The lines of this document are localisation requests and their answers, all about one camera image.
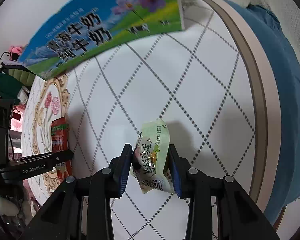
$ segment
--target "dark green cloth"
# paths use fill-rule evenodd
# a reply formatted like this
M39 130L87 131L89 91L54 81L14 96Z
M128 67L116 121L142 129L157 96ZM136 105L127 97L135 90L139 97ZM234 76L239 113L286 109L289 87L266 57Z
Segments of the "dark green cloth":
M0 97L2 99L15 99L14 104L18 105L20 100L17 98L23 84L14 77L0 73Z

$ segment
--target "blue bed sheet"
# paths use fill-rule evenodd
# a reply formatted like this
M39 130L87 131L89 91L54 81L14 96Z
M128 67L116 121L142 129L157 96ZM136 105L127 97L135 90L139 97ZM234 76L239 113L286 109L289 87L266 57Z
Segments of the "blue bed sheet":
M277 17L271 11L258 5L242 8L233 2L226 2L244 18L257 36L271 64L278 88L280 156L273 190L264 212L273 224L282 207L300 196L300 65Z

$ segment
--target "red snack package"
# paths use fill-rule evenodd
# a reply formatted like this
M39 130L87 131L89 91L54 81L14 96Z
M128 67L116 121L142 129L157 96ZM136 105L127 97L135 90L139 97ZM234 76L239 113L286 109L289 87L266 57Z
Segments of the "red snack package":
M51 123L52 152L60 152L68 149L68 124L66 118L58 118ZM66 161L56 165L57 176L62 181L72 176L71 162Z

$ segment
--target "snack package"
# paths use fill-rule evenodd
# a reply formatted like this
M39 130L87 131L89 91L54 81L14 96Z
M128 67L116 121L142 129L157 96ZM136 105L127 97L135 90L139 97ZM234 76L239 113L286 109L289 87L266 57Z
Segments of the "snack package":
M66 118L61 117L51 124L52 152L60 152L68 149L68 124ZM56 165L57 176L62 181L72 175L71 162L66 161Z
M164 121L157 119L142 125L130 172L137 178L142 193L153 188L174 193L172 182L165 176L169 143L170 134Z

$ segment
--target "round table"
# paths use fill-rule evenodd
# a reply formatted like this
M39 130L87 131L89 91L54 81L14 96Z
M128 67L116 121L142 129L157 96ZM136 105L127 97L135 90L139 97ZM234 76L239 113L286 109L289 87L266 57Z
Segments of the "round table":
M91 176L119 156L125 143L134 146L143 123L162 118L170 143L192 167L218 178L233 175L250 195L257 192L255 201L269 188L270 196L274 178L263 189L263 176L255 177L255 111L261 105L271 113L277 106L254 98L242 49L215 8L202 0L188 1L186 31L122 44L46 82L36 77L24 115L23 154L51 151L51 121L65 115L73 173L77 178ZM57 98L60 104L52 109L47 102ZM264 162L260 169L269 168ZM60 181L52 171L29 179L29 184L43 204ZM217 239L213 197L211 206ZM181 240L188 208L189 199L180 200L175 194L155 189L142 194L137 180L129 176L122 198L111 200L114 237Z

